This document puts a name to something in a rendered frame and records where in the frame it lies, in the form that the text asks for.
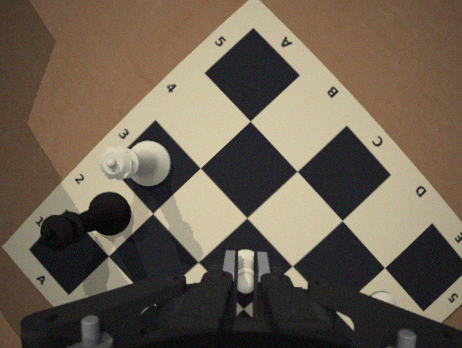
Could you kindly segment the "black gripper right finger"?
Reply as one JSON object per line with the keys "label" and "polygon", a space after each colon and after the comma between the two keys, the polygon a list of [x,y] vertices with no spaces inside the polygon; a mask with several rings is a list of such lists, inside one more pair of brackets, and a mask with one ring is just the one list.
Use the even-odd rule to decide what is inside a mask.
{"label": "black gripper right finger", "polygon": [[[335,331],[336,312],[351,319],[353,340]],[[253,317],[262,316],[272,332],[337,344],[338,337],[357,348],[462,348],[459,329],[327,279],[294,287],[279,262],[254,251]]]}

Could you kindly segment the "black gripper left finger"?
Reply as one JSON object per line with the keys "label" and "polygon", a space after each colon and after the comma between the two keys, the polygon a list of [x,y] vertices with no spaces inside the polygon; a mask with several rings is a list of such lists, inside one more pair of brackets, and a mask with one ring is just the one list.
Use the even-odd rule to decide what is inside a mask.
{"label": "black gripper left finger", "polygon": [[[199,283],[165,273],[32,313],[20,322],[22,348],[117,348],[163,326],[161,340],[222,332],[225,315],[237,314],[237,286],[238,251],[226,250]],[[156,322],[140,329],[155,304]]]}

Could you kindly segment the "white pawn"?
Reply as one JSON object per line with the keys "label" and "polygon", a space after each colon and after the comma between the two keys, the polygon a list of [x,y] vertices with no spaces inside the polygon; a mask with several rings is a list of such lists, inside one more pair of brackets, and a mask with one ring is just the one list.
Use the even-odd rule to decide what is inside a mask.
{"label": "white pawn", "polygon": [[238,251],[238,291],[243,294],[254,290],[254,251]]}
{"label": "white pawn", "polygon": [[370,296],[397,306],[395,298],[391,294],[389,294],[388,292],[377,291],[377,292],[372,293]]}

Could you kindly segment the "white chess queen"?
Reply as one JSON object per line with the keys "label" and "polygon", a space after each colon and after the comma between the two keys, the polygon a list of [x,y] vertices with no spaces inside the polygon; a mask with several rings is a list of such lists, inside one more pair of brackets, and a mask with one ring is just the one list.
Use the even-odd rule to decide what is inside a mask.
{"label": "white chess queen", "polygon": [[98,162],[102,175],[112,181],[132,178],[143,186],[154,186],[167,178],[171,158],[164,146],[143,141],[132,149],[114,145],[103,150]]}

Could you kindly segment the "cream and dark blue chessboard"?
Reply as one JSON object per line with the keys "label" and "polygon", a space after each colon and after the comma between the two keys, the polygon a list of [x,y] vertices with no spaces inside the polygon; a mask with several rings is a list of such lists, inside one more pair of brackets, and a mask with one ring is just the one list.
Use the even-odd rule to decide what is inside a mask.
{"label": "cream and dark blue chessboard", "polygon": [[[161,144],[167,178],[111,181],[111,146]],[[121,233],[62,251],[44,219],[129,203]],[[165,273],[199,283],[226,250],[267,252],[294,287],[332,280],[443,322],[462,304],[462,222],[410,159],[260,1],[248,0],[72,170],[2,246],[53,307]]]}

